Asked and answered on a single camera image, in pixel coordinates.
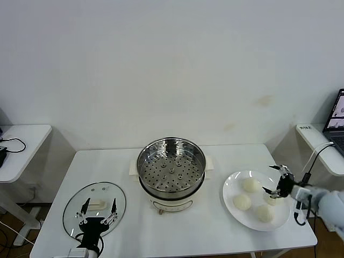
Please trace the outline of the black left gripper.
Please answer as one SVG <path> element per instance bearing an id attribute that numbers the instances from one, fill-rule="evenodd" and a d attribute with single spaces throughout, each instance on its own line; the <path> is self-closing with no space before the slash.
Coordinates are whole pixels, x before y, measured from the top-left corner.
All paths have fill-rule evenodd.
<path id="1" fill-rule="evenodd" d="M 113 200 L 110 214 L 106 217 L 86 218 L 89 203 L 90 198 L 85 201 L 81 210 L 76 212 L 79 228 L 83 233 L 80 247 L 98 247 L 101 234 L 108 230 L 107 225 L 112 225 L 118 218 L 116 198 Z"/>

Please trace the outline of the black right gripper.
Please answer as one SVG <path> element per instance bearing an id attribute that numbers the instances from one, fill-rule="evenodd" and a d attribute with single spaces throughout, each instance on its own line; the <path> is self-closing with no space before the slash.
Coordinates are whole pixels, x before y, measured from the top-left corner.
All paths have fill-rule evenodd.
<path id="1" fill-rule="evenodd" d="M 290 170 L 285 165 L 273 165 L 269 167 L 277 170 L 281 174 L 281 176 L 279 178 L 275 191 L 272 191 L 265 187 L 263 187 L 263 190 L 271 199 L 287 197 L 292 192 L 292 188 L 295 184 L 293 174 L 289 174 Z"/>

